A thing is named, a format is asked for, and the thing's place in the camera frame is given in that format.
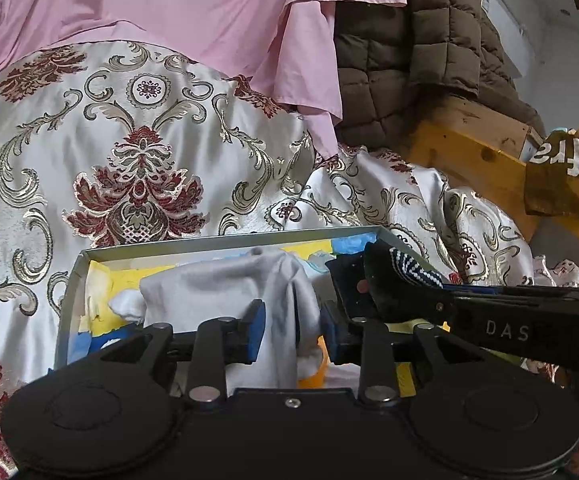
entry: gray cloth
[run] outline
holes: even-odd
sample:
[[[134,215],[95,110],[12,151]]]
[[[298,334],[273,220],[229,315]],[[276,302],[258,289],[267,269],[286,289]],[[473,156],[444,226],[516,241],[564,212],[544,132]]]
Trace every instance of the gray cloth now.
[[[301,263],[285,251],[255,248],[245,256],[164,270],[143,278],[140,291],[145,325],[168,322],[175,332],[194,331],[215,317],[242,317],[252,300],[265,301],[258,360],[227,367],[228,395],[243,386],[295,388],[321,362],[316,295]]]

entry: white cloth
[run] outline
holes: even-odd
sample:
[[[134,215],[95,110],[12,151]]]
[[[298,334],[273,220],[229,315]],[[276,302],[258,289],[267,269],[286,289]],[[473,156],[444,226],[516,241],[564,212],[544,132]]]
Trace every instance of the white cloth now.
[[[160,46],[77,44],[1,72],[0,411],[54,365],[60,299],[90,247],[382,225],[452,281],[535,280],[494,204],[387,150],[323,160],[304,126]],[[13,472],[0,440],[0,479]]]
[[[304,378],[298,377],[298,361],[313,362],[301,367],[306,370],[321,362],[321,352],[314,352],[320,335],[316,295],[293,254],[255,249],[246,256],[174,267],[140,280],[140,293],[148,307],[145,324],[168,322],[174,332],[192,332],[215,317],[240,318],[252,300],[265,302],[258,359],[227,366],[228,395],[243,386],[296,388]]]
[[[140,290],[126,288],[108,302],[110,310],[125,321],[141,323],[148,306]]]

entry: metal screw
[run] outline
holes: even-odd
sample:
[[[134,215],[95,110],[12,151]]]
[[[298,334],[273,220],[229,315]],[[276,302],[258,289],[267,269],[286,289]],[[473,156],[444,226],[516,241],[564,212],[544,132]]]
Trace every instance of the metal screw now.
[[[300,400],[290,397],[285,399],[285,406],[288,408],[300,408]]]
[[[220,397],[220,392],[214,386],[196,386],[190,390],[190,399],[196,402],[213,402]]]
[[[374,402],[388,402],[396,399],[396,391],[389,386],[369,386],[365,389],[365,396]]]

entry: orange object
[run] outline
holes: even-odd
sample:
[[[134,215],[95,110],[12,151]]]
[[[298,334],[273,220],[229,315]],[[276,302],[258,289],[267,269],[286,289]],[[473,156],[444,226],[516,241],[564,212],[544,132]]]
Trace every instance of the orange object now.
[[[325,347],[325,340],[322,337],[318,338],[318,345],[323,352],[323,361],[318,367],[318,371],[306,379],[298,381],[298,387],[302,390],[314,390],[317,388],[325,387],[325,373],[327,371],[327,365],[329,365],[329,355],[327,354],[327,348]]]

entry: yellow paper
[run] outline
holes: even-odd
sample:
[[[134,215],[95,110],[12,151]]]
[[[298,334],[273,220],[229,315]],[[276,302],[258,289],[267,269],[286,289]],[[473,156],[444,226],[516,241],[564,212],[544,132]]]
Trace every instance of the yellow paper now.
[[[295,253],[303,260],[309,259],[312,254],[317,253],[318,251],[323,251],[327,254],[332,254],[333,251],[332,242],[330,240],[317,240],[316,242],[288,245],[282,249],[288,253]]]
[[[399,363],[396,365],[396,377],[401,397],[413,397],[416,395],[416,387],[413,385],[412,364]]]
[[[425,319],[412,319],[411,321],[406,321],[404,323],[386,323],[386,325],[390,332],[411,334],[413,332],[413,328],[420,323],[427,323],[427,321]],[[449,332],[449,325],[447,322],[444,322],[441,328],[445,332]]]
[[[173,266],[163,266],[151,267],[150,269],[109,270],[109,268],[103,264],[90,262],[89,272],[97,272],[100,273],[100,275],[107,274],[108,276],[107,283],[99,285],[89,291],[89,301],[94,307],[92,311],[97,313],[93,319],[89,320],[92,336],[97,337],[129,324],[128,321],[113,313],[108,306],[108,302],[121,292],[121,290],[127,290],[129,288],[138,290],[140,280],[162,270],[171,269],[172,267]]]
[[[90,332],[89,316],[81,316],[81,319],[78,323],[78,331],[79,332]]]

